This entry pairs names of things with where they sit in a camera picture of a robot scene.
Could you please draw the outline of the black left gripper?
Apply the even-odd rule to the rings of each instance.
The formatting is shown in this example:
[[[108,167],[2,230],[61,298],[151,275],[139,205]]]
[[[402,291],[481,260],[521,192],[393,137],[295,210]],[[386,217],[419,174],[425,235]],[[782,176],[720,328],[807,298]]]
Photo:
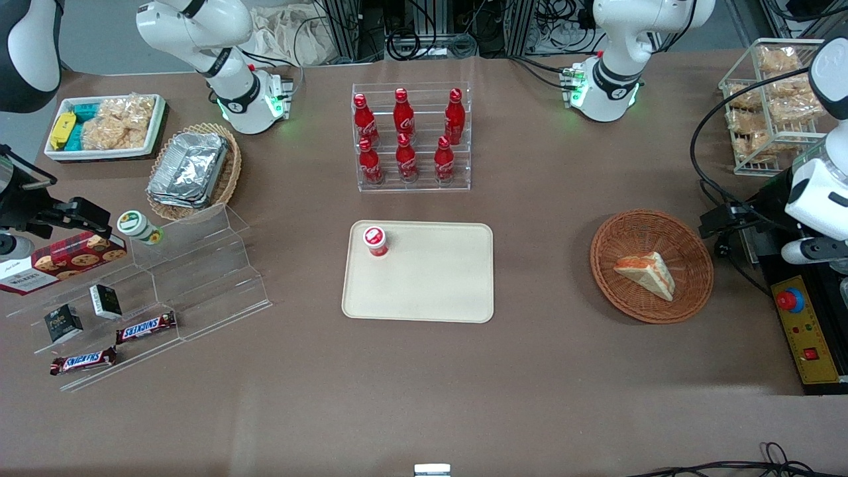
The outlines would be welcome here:
[[[720,203],[700,215],[699,236],[709,239],[726,231],[751,231],[775,240],[788,240],[790,217],[784,211],[787,200],[787,196],[752,196],[745,203]],[[729,259],[731,247],[727,242],[715,242],[714,254]]]

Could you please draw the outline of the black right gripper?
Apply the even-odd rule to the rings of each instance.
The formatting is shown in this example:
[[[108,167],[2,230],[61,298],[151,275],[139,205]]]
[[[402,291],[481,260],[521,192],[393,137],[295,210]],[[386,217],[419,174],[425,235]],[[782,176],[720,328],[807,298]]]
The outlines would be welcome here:
[[[109,211],[88,199],[74,197],[64,204],[63,212],[60,208],[63,203],[46,190],[57,183],[54,175],[23,160],[12,148],[3,147],[1,155],[3,230],[13,229],[49,239],[52,227],[66,225],[67,229],[112,235]]]

